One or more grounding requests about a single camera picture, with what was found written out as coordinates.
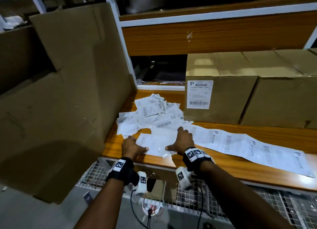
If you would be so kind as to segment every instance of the forearm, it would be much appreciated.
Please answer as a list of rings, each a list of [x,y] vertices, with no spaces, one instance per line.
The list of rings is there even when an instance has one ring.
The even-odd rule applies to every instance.
[[[112,229],[116,227],[124,183],[109,179],[74,229]]]
[[[217,165],[204,161],[200,172],[235,228],[293,228],[269,203]]]

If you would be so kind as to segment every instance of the black wrist band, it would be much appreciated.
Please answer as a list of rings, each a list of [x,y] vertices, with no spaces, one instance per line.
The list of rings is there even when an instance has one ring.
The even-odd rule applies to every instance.
[[[206,160],[215,163],[210,155],[196,147],[188,147],[183,155],[183,162],[188,171],[194,171],[195,174],[199,171],[200,164]]]
[[[115,162],[108,171],[106,182],[113,178],[123,181],[125,186],[129,183],[137,186],[140,177],[133,168],[133,161],[128,157],[122,157],[117,162]]]

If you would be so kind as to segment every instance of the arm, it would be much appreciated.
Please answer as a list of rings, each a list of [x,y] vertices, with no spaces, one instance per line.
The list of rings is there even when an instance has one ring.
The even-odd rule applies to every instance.
[[[194,146],[192,134],[180,127],[176,142],[165,149],[183,155]],[[235,228],[293,228],[269,203],[211,161],[202,162],[199,171]]]
[[[136,139],[132,136],[123,141],[122,157],[129,157],[134,161],[140,154],[149,150],[138,146],[135,141]],[[123,181],[109,179],[74,229],[114,229],[117,225],[123,188]]]

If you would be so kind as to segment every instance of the hand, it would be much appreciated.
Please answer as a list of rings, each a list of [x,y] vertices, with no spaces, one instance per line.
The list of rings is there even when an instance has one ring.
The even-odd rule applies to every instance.
[[[188,147],[194,147],[192,133],[188,133],[188,130],[184,130],[183,127],[177,129],[177,138],[174,144],[165,147],[167,151],[176,151],[179,155],[184,155],[184,152]]]
[[[128,138],[123,140],[123,143],[121,145],[122,157],[129,157],[131,160],[134,161],[139,155],[149,150],[148,147],[138,146],[135,143],[136,140],[137,139],[135,139],[133,136],[129,136]]]

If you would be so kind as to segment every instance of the black cable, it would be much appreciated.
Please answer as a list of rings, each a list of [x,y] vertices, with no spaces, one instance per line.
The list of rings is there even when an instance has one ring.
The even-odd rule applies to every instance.
[[[133,190],[131,191],[131,196],[130,196],[130,204],[131,204],[131,209],[132,209],[132,212],[133,212],[133,215],[135,216],[135,218],[138,220],[138,222],[144,226],[146,229],[149,229],[146,225],[144,225],[138,218],[137,218],[137,215],[135,214],[134,210],[133,210],[133,206],[132,206],[132,194],[133,192],[136,191],[136,190]]]
[[[201,199],[202,199],[201,208],[200,208],[200,215],[199,215],[198,224],[197,224],[197,229],[199,229],[200,219],[201,219],[201,215],[203,214],[203,208],[204,208],[204,194],[203,194],[203,190],[202,190],[200,184],[197,183],[197,185],[198,185],[199,188],[200,188],[200,191],[201,191]]]

